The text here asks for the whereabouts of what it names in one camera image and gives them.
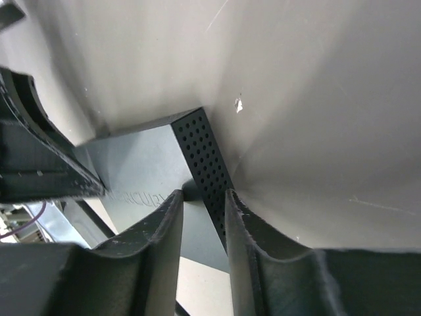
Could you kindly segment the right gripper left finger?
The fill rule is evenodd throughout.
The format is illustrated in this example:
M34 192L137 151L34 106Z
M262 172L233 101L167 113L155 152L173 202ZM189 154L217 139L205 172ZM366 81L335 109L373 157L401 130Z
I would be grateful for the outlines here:
M184 221L174 190L152 213L92 250L1 246L2 315L173 315Z

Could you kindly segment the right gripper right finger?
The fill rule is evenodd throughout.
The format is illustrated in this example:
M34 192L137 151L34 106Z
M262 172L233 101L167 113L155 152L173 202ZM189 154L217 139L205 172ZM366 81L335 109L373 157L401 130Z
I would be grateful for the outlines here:
M419 315L420 250L310 248L225 199L235 315Z

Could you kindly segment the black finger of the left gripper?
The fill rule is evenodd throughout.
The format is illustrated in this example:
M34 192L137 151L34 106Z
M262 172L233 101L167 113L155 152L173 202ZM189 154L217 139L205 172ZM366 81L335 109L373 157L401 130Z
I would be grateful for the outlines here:
M1 68L1 202L82 199L105 193L49 120L32 76Z

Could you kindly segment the black network switch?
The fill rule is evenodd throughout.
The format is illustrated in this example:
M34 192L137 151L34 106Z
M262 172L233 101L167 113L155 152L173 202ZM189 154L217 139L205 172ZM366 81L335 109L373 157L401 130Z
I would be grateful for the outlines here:
M229 271L224 206L233 182L204 108L98 137L75 147L74 154L104 185L100 200L117 231L180 190L181 255Z

